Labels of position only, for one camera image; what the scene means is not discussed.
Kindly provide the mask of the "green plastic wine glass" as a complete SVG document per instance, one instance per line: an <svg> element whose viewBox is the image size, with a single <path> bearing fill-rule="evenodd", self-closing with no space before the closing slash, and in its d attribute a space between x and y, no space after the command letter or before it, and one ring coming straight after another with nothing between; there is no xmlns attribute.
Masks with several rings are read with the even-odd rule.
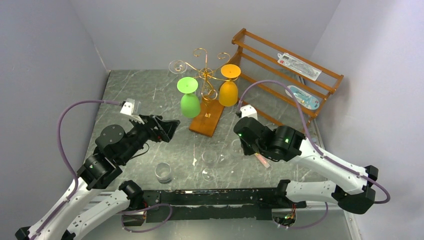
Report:
<svg viewBox="0 0 424 240"><path fill-rule="evenodd" d="M200 100L195 92L199 84L193 77L183 77L177 82L177 89L183 93L180 101L181 113L187 118L195 118L201 112Z"/></svg>

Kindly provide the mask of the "clear wine glass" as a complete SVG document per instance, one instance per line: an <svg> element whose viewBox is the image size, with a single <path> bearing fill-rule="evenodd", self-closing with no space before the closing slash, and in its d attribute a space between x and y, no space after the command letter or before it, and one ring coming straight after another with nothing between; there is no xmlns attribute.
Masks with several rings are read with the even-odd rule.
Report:
<svg viewBox="0 0 424 240"><path fill-rule="evenodd" d="M187 63L183 60L173 60L169 63L168 69L173 74L183 74L187 71Z"/></svg>
<svg viewBox="0 0 424 240"><path fill-rule="evenodd" d="M244 153L240 140L234 139L230 143L225 143L219 155L220 162L238 161L244 158Z"/></svg>
<svg viewBox="0 0 424 240"><path fill-rule="evenodd" d="M178 189L178 180L174 176L172 167L166 162L160 162L154 170L157 181L160 184L160 189L172 193Z"/></svg>
<svg viewBox="0 0 424 240"><path fill-rule="evenodd" d="M204 163L204 168L201 172L202 177L206 181L214 181L217 178L217 170L215 168L218 160L218 154L213 150L206 150L201 155L202 161Z"/></svg>

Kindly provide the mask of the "orange plastic wine glass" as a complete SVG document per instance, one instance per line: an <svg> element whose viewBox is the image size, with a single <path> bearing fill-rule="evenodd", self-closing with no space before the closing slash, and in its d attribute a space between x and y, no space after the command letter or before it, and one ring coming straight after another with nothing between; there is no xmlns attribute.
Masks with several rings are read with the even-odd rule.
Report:
<svg viewBox="0 0 424 240"><path fill-rule="evenodd" d="M240 76L241 69L235 64L226 64L220 69L220 72L227 78L227 81L219 89L218 101L224 107L231 107L238 101L239 93L235 80Z"/></svg>

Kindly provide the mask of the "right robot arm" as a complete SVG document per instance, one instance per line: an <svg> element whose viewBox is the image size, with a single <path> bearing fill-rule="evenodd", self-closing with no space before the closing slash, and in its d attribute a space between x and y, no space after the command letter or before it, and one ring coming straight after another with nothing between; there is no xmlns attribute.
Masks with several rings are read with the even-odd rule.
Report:
<svg viewBox="0 0 424 240"><path fill-rule="evenodd" d="M284 161L306 167L326 178L318 182L280 180L275 202L288 207L299 202L323 202L362 215L376 204L372 188L378 177L378 168L351 164L320 148L300 131L282 125L270 129L253 117L241 118L233 128L246 156L260 154L264 158Z"/></svg>

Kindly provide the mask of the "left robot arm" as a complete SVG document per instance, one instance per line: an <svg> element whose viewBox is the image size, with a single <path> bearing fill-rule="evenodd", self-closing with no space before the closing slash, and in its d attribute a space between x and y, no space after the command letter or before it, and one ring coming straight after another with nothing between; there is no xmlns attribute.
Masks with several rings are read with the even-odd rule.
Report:
<svg viewBox="0 0 424 240"><path fill-rule="evenodd" d="M18 240L80 240L115 214L148 208L144 191L134 181L124 181L117 190L88 210L84 208L123 171L122 166L148 141L170 142L179 120L158 115L138 115L129 132L118 124L105 127L95 140L96 148L76 172L66 193L32 226L15 233Z"/></svg>

